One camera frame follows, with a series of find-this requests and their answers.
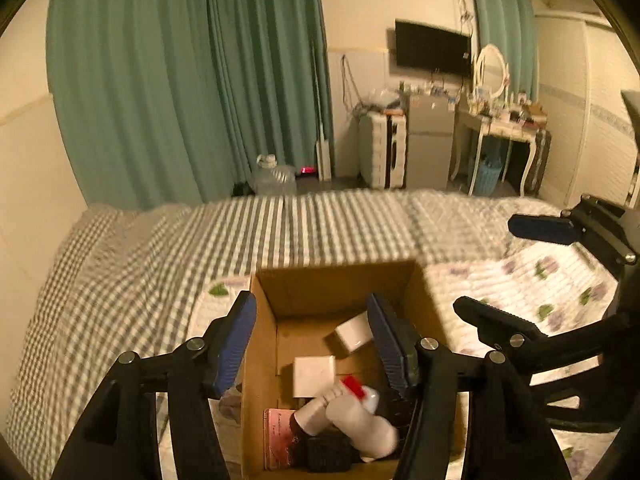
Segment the green curtain right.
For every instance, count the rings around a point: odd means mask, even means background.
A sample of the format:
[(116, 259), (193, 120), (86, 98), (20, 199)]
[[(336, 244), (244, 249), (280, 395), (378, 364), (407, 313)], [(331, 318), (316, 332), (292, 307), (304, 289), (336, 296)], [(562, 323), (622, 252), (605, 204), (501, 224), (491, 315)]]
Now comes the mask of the green curtain right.
[(493, 44), (510, 65), (510, 91), (538, 96), (538, 44), (532, 0), (474, 0), (481, 47)]

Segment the black remote control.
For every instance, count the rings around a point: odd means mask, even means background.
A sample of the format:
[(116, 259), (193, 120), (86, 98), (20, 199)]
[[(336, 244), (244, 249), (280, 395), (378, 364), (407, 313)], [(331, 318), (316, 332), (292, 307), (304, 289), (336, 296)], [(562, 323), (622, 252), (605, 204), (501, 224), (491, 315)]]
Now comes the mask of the black remote control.
[(290, 419), (292, 442), (288, 447), (291, 466), (314, 474), (349, 471), (360, 461), (356, 448), (334, 425), (329, 424), (320, 434), (306, 434), (294, 417)]

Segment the small light blue bottle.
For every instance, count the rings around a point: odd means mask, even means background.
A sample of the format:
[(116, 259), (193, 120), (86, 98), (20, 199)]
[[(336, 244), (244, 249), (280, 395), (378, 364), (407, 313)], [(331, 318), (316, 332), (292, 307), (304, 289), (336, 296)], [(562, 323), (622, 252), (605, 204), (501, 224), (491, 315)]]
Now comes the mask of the small light blue bottle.
[(328, 404), (348, 393), (348, 389), (342, 382), (334, 382), (332, 386), (325, 388), (309, 402), (294, 412), (292, 422), (308, 437), (315, 437), (329, 427), (330, 421), (326, 417)]

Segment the green curtain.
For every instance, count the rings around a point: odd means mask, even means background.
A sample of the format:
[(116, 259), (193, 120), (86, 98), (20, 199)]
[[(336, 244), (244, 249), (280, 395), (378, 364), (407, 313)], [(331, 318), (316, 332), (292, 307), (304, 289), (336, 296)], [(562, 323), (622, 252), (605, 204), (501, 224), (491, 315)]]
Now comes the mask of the green curtain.
[(260, 154), (316, 160), (321, 0), (50, 0), (47, 71), (88, 204), (229, 197)]
[(481, 47), (493, 44), (510, 65), (510, 91), (538, 96), (538, 44), (532, 0), (474, 0)]

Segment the open cardboard box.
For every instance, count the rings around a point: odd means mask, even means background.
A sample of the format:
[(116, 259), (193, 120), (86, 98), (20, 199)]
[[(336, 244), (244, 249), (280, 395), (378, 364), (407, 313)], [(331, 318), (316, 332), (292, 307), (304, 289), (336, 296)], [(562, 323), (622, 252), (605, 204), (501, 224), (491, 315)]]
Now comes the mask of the open cardboard box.
[(250, 279), (257, 318), (244, 356), (242, 376), (242, 475), (247, 479), (308, 479), (310, 472), (265, 466), (264, 413), (296, 408), (293, 363), (300, 356), (334, 356), (338, 377), (352, 375), (381, 395), (378, 414), (407, 426), (409, 405), (388, 385), (374, 344), (349, 353), (337, 326), (367, 309), (378, 294), (423, 337), (443, 344), (446, 330), (414, 260), (262, 269)]

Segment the red small object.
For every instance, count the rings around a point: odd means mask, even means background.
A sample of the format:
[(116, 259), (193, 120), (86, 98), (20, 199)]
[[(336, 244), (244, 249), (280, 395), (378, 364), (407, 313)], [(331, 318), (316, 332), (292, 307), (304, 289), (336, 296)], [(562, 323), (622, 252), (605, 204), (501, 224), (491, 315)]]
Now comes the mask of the red small object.
[(373, 388), (363, 385), (355, 376), (342, 378), (344, 387), (360, 401), (363, 408), (370, 414), (375, 414), (380, 403), (380, 394)]

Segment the dark suitcase by wardrobe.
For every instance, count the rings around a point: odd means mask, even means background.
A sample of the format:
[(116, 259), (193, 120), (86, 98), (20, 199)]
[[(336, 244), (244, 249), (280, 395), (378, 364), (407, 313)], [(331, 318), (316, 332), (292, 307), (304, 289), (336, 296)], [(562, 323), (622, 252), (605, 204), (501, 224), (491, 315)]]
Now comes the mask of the dark suitcase by wardrobe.
[(551, 148), (552, 135), (546, 129), (540, 129), (536, 133), (536, 154), (526, 179), (526, 193), (537, 196), (544, 180), (544, 172), (547, 168)]

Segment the blue laundry basket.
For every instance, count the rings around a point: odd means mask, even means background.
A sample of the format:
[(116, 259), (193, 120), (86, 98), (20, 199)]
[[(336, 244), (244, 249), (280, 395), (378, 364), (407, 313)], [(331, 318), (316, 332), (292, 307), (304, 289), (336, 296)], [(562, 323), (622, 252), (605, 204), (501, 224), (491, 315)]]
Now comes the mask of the blue laundry basket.
[(501, 173), (502, 163), (499, 159), (483, 158), (478, 166), (473, 194), (475, 196), (491, 196), (495, 192)]

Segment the white suitcase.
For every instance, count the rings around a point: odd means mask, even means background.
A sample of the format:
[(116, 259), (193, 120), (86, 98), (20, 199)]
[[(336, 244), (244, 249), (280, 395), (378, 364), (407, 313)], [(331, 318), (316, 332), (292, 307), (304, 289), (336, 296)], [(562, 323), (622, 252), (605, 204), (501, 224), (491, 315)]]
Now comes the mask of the white suitcase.
[(358, 122), (360, 176), (369, 188), (402, 188), (407, 129), (404, 115), (369, 112)]

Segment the white square box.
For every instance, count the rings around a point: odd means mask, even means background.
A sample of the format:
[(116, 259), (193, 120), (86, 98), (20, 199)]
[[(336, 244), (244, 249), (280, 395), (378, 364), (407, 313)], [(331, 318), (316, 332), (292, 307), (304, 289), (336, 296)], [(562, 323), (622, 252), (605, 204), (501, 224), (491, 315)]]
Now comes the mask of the white square box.
[(296, 356), (293, 362), (293, 396), (310, 399), (335, 382), (334, 356)]

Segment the grey checked bed cover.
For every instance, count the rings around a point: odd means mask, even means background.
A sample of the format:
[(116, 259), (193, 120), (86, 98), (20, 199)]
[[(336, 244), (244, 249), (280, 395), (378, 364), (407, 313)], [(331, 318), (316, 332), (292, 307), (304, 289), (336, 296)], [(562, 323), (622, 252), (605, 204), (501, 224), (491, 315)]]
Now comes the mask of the grey checked bed cover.
[(511, 216), (553, 213), (536, 198), (434, 191), (250, 196), (147, 212), (93, 206), (40, 289), (6, 440), (34, 478), (48, 478), (116, 356), (176, 348), (198, 296), (218, 278), (280, 266), (502, 259), (523, 246), (506, 227)]

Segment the pink patterned box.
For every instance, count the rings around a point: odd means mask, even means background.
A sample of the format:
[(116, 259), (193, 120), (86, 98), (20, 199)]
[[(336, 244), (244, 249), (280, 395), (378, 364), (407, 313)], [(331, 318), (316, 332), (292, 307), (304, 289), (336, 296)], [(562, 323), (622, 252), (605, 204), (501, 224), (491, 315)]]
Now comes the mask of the pink patterned box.
[(267, 408), (264, 411), (264, 466), (267, 470), (293, 467), (297, 448), (291, 426), (294, 411), (287, 408)]

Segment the white power adapter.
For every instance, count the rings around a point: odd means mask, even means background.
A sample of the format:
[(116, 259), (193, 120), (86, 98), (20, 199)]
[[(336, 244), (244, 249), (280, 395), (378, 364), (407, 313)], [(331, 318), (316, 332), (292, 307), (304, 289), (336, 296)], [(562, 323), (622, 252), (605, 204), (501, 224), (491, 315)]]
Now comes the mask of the white power adapter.
[(337, 325), (334, 333), (347, 353), (354, 353), (373, 340), (367, 312)]

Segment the large white bottle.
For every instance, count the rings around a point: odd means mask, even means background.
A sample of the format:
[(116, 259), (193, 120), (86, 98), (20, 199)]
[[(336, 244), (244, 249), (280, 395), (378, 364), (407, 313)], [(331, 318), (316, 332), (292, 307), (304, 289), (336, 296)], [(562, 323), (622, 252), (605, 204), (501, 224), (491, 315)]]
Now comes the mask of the large white bottle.
[(326, 418), (349, 438), (364, 462), (380, 460), (396, 450), (396, 428), (386, 418), (369, 413), (350, 394), (331, 400), (326, 406)]

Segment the silver small fridge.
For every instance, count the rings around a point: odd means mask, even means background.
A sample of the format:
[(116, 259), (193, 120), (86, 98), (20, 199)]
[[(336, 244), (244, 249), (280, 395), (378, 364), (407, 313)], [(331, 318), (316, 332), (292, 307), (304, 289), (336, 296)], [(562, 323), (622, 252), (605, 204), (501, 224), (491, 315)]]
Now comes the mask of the silver small fridge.
[(409, 96), (406, 161), (406, 188), (409, 190), (444, 190), (447, 187), (455, 109), (446, 96)]

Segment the oval vanity mirror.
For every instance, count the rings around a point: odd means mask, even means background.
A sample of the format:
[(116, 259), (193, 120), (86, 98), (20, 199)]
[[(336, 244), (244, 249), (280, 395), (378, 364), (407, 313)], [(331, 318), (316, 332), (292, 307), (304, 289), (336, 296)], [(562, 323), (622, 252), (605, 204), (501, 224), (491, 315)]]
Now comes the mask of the oval vanity mirror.
[(499, 99), (508, 88), (509, 65), (494, 44), (482, 47), (474, 64), (474, 94), (479, 100)]

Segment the green curtain left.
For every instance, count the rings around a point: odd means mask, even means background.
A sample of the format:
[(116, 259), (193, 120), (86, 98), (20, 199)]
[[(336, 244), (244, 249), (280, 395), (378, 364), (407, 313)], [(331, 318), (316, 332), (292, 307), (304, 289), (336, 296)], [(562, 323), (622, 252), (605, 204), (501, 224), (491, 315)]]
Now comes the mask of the green curtain left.
[(88, 204), (229, 197), (260, 154), (316, 160), (321, 0), (50, 0), (47, 71)]

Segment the white louvred wardrobe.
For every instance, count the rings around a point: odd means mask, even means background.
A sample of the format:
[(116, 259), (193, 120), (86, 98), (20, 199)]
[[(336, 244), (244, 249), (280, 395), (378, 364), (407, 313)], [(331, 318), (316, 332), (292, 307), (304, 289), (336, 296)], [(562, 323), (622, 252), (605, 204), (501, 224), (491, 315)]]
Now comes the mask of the white louvred wardrobe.
[(539, 191), (555, 206), (592, 194), (639, 205), (639, 159), (624, 90), (639, 75), (605, 21), (580, 13), (536, 16), (538, 99), (548, 114), (549, 157)]

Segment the clear water jug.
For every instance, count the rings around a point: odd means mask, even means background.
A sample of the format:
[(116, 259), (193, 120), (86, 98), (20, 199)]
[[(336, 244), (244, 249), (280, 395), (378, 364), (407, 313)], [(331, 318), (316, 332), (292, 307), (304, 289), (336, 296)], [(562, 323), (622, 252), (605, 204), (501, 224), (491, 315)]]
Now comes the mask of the clear water jug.
[(275, 154), (260, 154), (250, 177), (250, 187), (258, 196), (283, 196), (297, 193), (294, 168), (281, 165)]

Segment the white flat mop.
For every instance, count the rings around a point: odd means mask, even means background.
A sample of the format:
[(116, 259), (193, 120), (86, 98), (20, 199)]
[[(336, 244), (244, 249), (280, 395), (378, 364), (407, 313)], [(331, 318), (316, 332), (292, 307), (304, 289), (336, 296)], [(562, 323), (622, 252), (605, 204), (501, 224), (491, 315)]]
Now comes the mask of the white flat mop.
[(312, 66), (314, 66), (314, 96), (318, 113), (318, 134), (316, 155), (320, 181), (332, 179), (331, 152), (329, 139), (326, 137), (326, 115), (328, 114), (328, 84), (326, 83), (326, 66), (323, 55), (313, 44), (311, 46)]

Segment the white dressing table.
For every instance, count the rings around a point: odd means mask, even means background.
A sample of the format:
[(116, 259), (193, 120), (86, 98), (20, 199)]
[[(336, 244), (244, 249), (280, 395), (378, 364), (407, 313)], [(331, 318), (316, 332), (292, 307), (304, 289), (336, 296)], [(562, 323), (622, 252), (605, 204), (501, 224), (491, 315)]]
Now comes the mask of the white dressing table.
[(488, 117), (481, 114), (472, 114), (469, 110), (458, 107), (454, 118), (454, 136), (452, 137), (452, 162), (449, 180), (453, 181), (460, 171), (462, 164), (463, 140), (465, 131), (471, 131), (476, 136), (476, 148), (470, 150), (472, 155), (472, 178), (468, 188), (468, 194), (475, 190), (477, 175), (480, 171), (480, 155), (485, 151), (484, 143), (487, 139), (494, 142), (498, 154), (503, 155), (501, 179), (506, 180), (506, 172), (509, 169), (514, 144), (528, 146), (528, 156), (523, 171), (521, 172), (518, 194), (521, 197), (526, 193), (526, 180), (537, 153), (537, 131), (526, 128), (517, 122), (505, 122), (501, 119)]

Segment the black wall television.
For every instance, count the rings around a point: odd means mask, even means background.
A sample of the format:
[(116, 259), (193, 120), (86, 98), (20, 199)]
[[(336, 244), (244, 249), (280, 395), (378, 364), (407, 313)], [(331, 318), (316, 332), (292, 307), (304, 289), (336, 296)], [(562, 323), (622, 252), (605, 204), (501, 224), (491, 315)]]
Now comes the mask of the black wall television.
[(400, 67), (470, 78), (471, 37), (450, 30), (395, 21), (396, 63)]

